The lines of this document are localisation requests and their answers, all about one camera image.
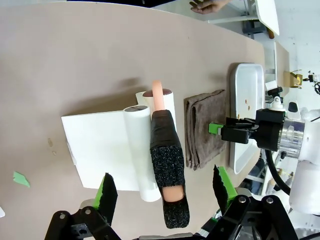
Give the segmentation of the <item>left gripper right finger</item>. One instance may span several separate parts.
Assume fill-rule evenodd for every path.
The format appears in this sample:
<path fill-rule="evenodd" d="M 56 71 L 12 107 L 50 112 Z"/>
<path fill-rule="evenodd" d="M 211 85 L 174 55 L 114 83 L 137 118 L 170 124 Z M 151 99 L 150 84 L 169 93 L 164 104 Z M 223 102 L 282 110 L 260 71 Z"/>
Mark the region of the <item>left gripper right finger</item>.
<path fill-rule="evenodd" d="M 213 169 L 212 186 L 222 216 L 209 232 L 211 240 L 234 240 L 243 227 L 251 228 L 255 240 L 297 240 L 289 216 L 276 195 L 238 194 L 224 167 Z"/>

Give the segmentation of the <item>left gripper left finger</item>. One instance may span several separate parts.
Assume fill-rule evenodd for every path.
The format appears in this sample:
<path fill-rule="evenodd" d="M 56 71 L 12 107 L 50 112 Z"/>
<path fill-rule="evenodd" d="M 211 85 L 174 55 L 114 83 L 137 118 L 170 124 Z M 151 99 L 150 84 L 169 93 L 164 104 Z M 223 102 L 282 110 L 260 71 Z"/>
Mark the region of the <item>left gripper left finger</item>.
<path fill-rule="evenodd" d="M 59 210 L 52 216 L 46 240 L 119 240 L 112 229 L 118 193 L 113 177 L 106 173 L 92 205 L 71 214 Z"/>

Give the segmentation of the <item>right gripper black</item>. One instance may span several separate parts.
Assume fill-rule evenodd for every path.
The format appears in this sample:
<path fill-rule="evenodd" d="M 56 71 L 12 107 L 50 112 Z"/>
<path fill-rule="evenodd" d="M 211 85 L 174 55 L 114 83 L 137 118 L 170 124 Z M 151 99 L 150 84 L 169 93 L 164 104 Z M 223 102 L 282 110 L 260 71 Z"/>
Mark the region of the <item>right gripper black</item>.
<path fill-rule="evenodd" d="M 284 111 L 259 109 L 256 111 L 255 119 L 227 117 L 226 125 L 210 123 L 208 132 L 219 135 L 223 141 L 247 144 L 250 130 L 255 130 L 252 136 L 258 148 L 277 151 L 285 116 Z"/>

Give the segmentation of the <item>person bare hand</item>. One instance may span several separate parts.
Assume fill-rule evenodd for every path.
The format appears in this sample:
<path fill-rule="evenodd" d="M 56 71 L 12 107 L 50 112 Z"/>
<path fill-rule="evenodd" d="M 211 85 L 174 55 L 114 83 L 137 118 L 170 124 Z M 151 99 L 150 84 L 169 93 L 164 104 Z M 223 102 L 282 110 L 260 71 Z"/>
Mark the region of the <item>person bare hand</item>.
<path fill-rule="evenodd" d="M 193 12 L 206 15 L 210 13 L 217 13 L 229 2 L 230 0 L 192 0 L 189 4 Z"/>

